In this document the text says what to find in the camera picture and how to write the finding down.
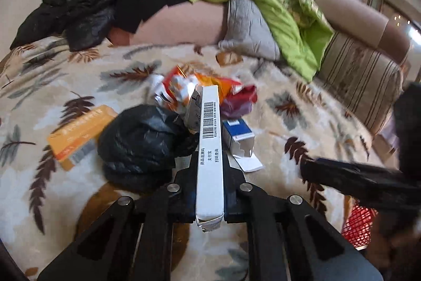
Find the black puffer jacket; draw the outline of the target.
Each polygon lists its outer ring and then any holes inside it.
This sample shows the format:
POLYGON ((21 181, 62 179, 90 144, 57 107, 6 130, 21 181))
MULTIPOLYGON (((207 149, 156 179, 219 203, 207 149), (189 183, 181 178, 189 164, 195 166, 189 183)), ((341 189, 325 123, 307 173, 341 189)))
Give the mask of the black puffer jacket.
POLYGON ((99 45, 113 22, 116 0, 42 0, 19 26, 10 45, 15 49, 54 34, 61 35, 70 51, 99 45))

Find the red plastic basket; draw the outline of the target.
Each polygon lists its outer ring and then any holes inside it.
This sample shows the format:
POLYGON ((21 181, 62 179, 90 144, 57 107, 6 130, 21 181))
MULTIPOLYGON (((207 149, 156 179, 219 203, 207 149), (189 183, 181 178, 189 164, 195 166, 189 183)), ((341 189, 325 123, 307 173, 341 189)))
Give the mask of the red plastic basket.
POLYGON ((341 234, 356 249, 363 249, 371 241, 371 227, 378 212, 361 206, 351 196, 345 197, 344 222, 341 234))

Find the long white box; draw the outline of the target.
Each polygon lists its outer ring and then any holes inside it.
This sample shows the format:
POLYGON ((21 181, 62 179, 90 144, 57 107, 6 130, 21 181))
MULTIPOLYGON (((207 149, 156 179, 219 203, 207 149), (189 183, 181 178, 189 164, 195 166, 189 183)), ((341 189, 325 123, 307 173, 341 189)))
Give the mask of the long white box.
POLYGON ((201 95, 201 126, 196 185, 196 222, 204 232, 220 227, 224 217, 223 152, 218 87, 201 95))

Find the orange white snack bag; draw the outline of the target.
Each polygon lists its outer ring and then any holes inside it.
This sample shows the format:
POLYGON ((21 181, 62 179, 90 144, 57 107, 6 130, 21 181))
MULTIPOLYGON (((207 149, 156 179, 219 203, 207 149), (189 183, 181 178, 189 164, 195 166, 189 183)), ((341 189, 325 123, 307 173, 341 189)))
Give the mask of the orange white snack bag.
POLYGON ((193 93, 197 91, 201 94, 205 86, 217 86, 219 101, 222 103, 233 91, 239 91, 243 84, 230 78, 182 71, 180 66, 176 66, 152 87, 151 97, 159 106, 184 114, 193 93))

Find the striped sofa cushion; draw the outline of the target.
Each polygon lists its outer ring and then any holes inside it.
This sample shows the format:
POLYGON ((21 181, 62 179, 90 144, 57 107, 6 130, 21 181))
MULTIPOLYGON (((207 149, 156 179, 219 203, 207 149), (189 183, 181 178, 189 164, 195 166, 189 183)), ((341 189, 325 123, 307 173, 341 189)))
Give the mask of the striped sofa cushion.
POLYGON ((325 50, 317 78, 372 135, 387 124, 403 91, 397 63, 339 31, 325 50))

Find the dark red wrapper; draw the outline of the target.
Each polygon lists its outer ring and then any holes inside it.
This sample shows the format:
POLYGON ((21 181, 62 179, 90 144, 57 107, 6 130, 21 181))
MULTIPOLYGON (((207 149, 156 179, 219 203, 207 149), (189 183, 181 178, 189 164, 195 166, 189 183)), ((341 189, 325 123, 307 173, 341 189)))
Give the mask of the dark red wrapper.
POLYGON ((230 92, 220 105, 220 114, 225 119, 238 119, 249 114, 258 101, 255 85, 237 87, 230 92))

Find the black plastic bag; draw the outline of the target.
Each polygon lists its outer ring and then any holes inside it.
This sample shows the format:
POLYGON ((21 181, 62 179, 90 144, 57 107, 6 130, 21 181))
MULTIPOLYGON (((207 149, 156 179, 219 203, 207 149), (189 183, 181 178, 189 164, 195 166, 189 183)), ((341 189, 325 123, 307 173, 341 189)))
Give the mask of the black plastic bag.
POLYGON ((191 155, 199 135, 176 112, 141 104, 118 114, 101 132, 98 155, 108 182, 152 193, 172 181, 175 159, 191 155))

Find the blue white small box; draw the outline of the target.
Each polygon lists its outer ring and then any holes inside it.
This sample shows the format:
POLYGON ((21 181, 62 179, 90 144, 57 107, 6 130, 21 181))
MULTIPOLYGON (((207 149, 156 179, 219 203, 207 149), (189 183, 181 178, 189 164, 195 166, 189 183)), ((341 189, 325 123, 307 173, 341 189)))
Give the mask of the blue white small box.
POLYGON ((263 169, 263 164, 255 155, 255 134, 242 119, 223 121, 222 137, 230 157, 245 173, 263 169))

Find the grey quilted pillow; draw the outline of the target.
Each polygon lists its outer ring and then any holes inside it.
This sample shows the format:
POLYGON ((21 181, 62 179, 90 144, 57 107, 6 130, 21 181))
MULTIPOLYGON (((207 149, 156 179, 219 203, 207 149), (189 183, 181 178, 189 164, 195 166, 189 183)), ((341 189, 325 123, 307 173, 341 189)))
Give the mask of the grey quilted pillow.
POLYGON ((252 0, 228 2, 227 31, 218 47, 268 61, 283 59, 262 13, 252 0))

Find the leaf pattern blanket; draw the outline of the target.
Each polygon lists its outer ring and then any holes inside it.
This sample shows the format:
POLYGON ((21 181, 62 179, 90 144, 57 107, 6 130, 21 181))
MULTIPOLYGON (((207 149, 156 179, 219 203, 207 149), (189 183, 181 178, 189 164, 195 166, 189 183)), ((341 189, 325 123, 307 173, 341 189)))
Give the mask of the leaf pattern blanket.
POLYGON ((267 193, 301 195, 337 229, 344 195, 304 182, 306 157, 380 165, 374 135, 316 77, 304 81, 281 62, 213 46, 114 47, 71 52, 57 38, 11 52, 1 72, 1 240, 29 280, 85 231, 123 191, 103 176, 90 152, 65 171, 47 138, 105 105, 121 112, 152 101, 152 87, 172 68, 255 85, 258 101, 245 117, 263 169, 246 179, 267 193))

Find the orange box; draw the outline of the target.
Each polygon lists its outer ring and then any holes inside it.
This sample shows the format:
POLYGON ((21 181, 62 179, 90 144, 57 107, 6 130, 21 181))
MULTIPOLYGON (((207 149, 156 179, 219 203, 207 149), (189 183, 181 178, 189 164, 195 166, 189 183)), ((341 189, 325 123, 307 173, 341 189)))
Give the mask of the orange box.
POLYGON ((47 141, 61 167, 69 171, 92 152, 103 129, 117 115, 114 109, 101 105, 51 133, 47 141))

